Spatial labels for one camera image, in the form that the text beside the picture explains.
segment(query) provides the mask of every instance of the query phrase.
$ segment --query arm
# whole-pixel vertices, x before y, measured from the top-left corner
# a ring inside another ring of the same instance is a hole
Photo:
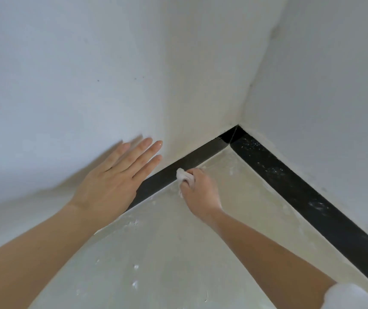
[[[191,212],[228,245],[278,309],[320,309],[326,291],[336,282],[329,276],[244,223],[221,207],[215,182],[199,169],[195,186],[181,184]]]
[[[0,308],[27,308],[60,268],[99,229],[118,218],[160,163],[162,142],[124,143],[92,170],[58,213],[0,247]]]

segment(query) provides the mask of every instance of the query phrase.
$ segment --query left hand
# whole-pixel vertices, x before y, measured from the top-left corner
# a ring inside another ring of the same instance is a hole
[[[102,164],[85,177],[63,209],[75,209],[96,230],[117,219],[135,198],[140,184],[162,159],[161,155],[151,159],[162,146],[162,141],[151,145],[152,141],[151,138],[142,140],[121,160],[120,157],[131,144],[119,145]]]

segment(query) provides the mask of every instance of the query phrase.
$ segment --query white wall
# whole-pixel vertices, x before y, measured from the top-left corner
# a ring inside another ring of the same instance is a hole
[[[242,126],[368,233],[368,0],[290,0]]]
[[[121,139],[160,170],[236,125],[285,1],[0,0],[0,244]]]

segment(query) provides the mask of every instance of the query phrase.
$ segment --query floor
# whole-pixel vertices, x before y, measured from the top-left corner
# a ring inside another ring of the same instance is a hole
[[[202,166],[223,208],[339,282],[368,280],[230,147]],[[31,308],[274,308],[176,182],[99,231]]]

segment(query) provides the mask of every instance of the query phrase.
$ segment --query white sleeve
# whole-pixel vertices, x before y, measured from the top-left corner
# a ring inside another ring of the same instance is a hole
[[[355,284],[336,284],[325,293],[321,309],[368,309],[368,293]]]

